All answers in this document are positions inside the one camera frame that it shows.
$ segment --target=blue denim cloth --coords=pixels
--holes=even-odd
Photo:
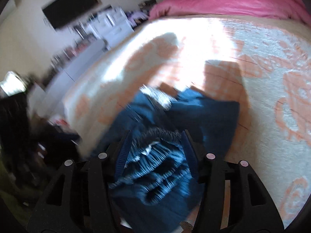
[[[132,103],[119,113],[92,155],[96,156],[110,143],[120,141],[127,130],[132,131],[134,143],[127,168],[132,165],[125,168],[123,179],[119,179],[121,183],[111,189],[111,197],[135,233],[172,232],[200,202],[204,189],[190,178],[178,144],[162,139],[166,144],[152,147],[155,150],[149,155],[154,157],[153,160],[145,157],[135,164],[133,159],[143,147],[137,146],[139,143],[136,141],[142,140],[144,133],[156,127],[168,133],[181,133],[187,129],[193,141],[202,143],[207,153],[224,157],[234,136],[238,114],[239,103],[215,101],[191,89],[179,93],[169,111],[158,108],[152,99],[139,92]],[[159,172],[156,165],[161,165]],[[187,167],[172,172],[174,165]]]
[[[150,128],[133,141],[122,176],[109,187],[113,197],[134,195],[145,205],[155,205],[180,182],[179,193],[188,196],[190,179],[180,133]]]

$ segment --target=wall-mounted tv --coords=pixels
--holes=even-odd
[[[60,29],[98,4],[98,0],[56,0],[42,9],[54,29]]]

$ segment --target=bed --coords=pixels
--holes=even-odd
[[[225,159],[251,164],[287,227],[311,193],[308,20],[181,15],[150,21],[94,64],[65,97],[68,122],[83,139],[80,154],[91,154],[142,85],[172,96],[193,88],[237,101],[238,126]]]

